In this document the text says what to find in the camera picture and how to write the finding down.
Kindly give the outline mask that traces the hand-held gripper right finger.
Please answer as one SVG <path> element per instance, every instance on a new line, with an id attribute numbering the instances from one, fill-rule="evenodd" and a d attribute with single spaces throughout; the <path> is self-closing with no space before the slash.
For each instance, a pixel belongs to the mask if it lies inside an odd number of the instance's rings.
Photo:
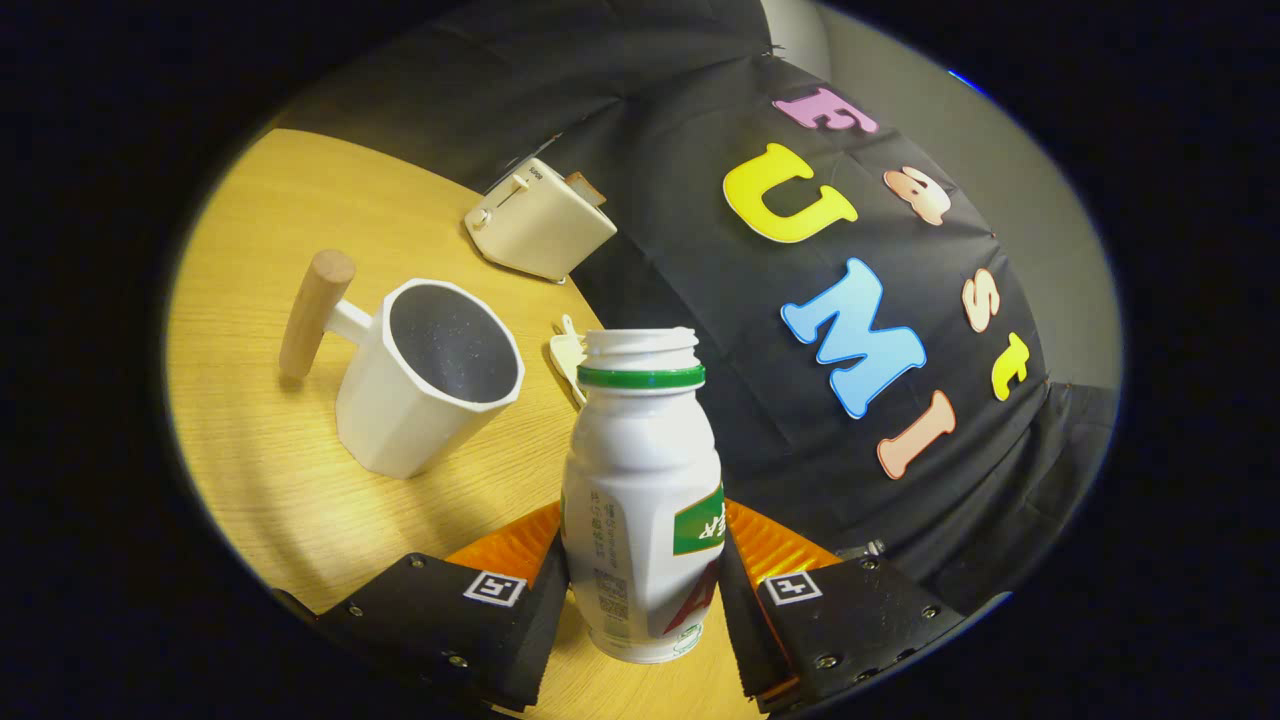
<path id="1" fill-rule="evenodd" d="M 719 596 L 744 693 L 764 714 L 818 714 L 959 638 L 1007 598 L 960 612 L 879 543 L 850 559 L 735 501 Z"/>

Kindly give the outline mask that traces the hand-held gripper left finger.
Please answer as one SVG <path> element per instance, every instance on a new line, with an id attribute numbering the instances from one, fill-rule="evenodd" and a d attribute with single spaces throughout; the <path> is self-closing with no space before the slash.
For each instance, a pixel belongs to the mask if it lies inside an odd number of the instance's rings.
<path id="1" fill-rule="evenodd" d="M 374 667 L 493 714 L 538 702 L 567 589 L 554 502 L 445 559 L 407 553 L 325 612 L 275 597 Z"/>

